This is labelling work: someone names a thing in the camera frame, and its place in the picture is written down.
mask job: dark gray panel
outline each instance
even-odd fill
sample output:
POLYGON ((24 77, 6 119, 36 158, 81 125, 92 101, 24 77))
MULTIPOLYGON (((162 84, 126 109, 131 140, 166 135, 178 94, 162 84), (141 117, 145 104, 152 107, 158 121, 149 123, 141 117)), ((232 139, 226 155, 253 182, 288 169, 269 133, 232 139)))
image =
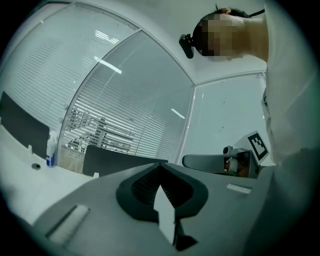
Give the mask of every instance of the dark gray panel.
POLYGON ((167 162, 167 160, 123 154, 89 145, 86 148, 82 172, 89 176, 99 173, 101 177, 137 166, 167 162))
POLYGON ((5 92, 0 100, 1 124, 26 148, 31 145, 32 152, 46 159, 49 127, 35 119, 18 106, 5 92))

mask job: window blind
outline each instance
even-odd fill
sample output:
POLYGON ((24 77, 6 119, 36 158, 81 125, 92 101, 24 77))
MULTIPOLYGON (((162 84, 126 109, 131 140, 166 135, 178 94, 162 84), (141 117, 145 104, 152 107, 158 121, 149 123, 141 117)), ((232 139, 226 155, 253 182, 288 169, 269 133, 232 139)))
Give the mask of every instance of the window blind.
POLYGON ((59 132, 68 105, 96 59, 136 29, 106 11, 70 4, 24 37, 9 57, 0 84, 26 112, 59 132))
POLYGON ((193 89, 164 49, 136 33, 99 61, 74 96, 60 133, 58 164, 81 173, 88 145, 175 162, 193 89))

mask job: screw hole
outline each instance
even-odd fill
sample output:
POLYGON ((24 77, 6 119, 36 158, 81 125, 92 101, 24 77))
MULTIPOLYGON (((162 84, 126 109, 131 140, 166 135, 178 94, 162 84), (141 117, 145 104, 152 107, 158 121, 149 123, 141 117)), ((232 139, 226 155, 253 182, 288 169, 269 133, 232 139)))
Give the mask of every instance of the screw hole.
POLYGON ((31 165, 31 167, 32 167, 32 169, 35 169, 35 170, 40 170, 40 169, 41 169, 41 165, 38 164, 38 163, 33 163, 33 164, 31 165))

